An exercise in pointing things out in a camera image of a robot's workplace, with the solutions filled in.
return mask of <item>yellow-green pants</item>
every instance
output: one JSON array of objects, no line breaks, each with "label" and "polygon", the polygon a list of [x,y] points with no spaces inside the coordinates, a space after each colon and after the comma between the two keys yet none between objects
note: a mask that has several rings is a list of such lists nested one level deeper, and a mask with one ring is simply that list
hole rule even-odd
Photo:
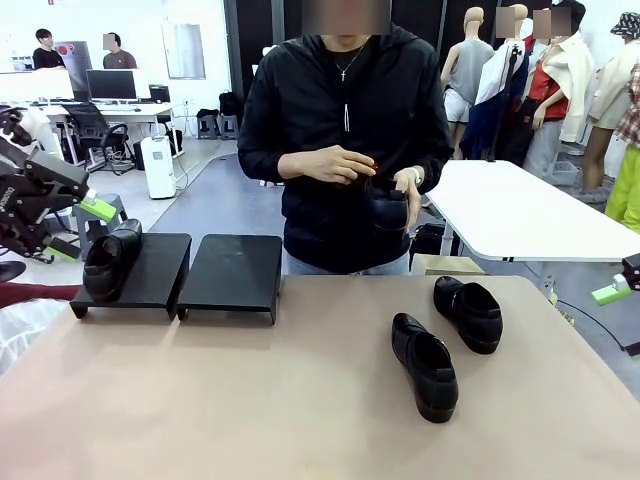
[{"label": "yellow-green pants", "polygon": [[640,233],[640,148],[627,147],[605,213]]}]

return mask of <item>silver necklace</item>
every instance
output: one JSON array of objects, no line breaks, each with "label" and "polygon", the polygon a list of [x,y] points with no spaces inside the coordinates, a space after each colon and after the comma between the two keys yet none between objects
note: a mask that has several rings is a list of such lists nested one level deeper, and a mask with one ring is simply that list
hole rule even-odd
[{"label": "silver necklace", "polygon": [[367,44],[367,42],[369,41],[370,38],[371,38],[371,35],[369,35],[367,37],[367,39],[364,41],[364,43],[360,47],[360,50],[358,50],[358,53],[356,53],[356,56],[353,57],[353,60],[351,60],[351,62],[349,62],[349,65],[347,65],[347,68],[345,68],[344,70],[342,70],[340,68],[340,65],[338,65],[338,62],[333,62],[333,63],[336,64],[336,67],[338,67],[338,70],[340,70],[340,75],[342,76],[342,82],[343,83],[344,83],[344,77],[347,75],[347,70],[349,70],[349,67],[351,67],[351,65],[353,65],[353,62],[355,62],[356,59],[360,56],[360,54],[362,53],[362,50],[364,49],[364,46]]}]

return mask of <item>computer monitor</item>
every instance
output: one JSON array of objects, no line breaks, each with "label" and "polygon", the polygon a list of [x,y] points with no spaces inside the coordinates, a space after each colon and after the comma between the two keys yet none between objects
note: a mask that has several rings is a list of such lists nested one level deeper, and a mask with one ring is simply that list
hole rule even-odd
[{"label": "computer monitor", "polygon": [[73,100],[71,78],[67,70],[40,69],[32,73],[38,98]]},{"label": "computer monitor", "polygon": [[138,99],[131,70],[87,70],[87,83],[92,100]]}]

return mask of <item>plaid shirt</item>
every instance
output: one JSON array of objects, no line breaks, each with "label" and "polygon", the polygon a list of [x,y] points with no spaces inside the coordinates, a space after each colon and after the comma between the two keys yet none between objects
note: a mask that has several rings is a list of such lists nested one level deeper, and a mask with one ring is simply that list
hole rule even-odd
[{"label": "plaid shirt", "polygon": [[631,107],[616,128],[616,135],[634,147],[640,148],[640,63],[631,70],[629,81]]}]

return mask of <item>wristwatch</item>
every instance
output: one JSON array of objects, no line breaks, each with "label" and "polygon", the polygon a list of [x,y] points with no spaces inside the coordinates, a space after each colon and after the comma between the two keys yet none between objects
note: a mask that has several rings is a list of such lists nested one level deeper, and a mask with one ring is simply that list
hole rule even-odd
[{"label": "wristwatch", "polygon": [[416,186],[420,186],[422,185],[422,182],[424,182],[424,178],[422,178],[420,176],[420,170],[418,170],[416,167],[409,167],[409,170],[413,170],[413,173],[416,174]]}]

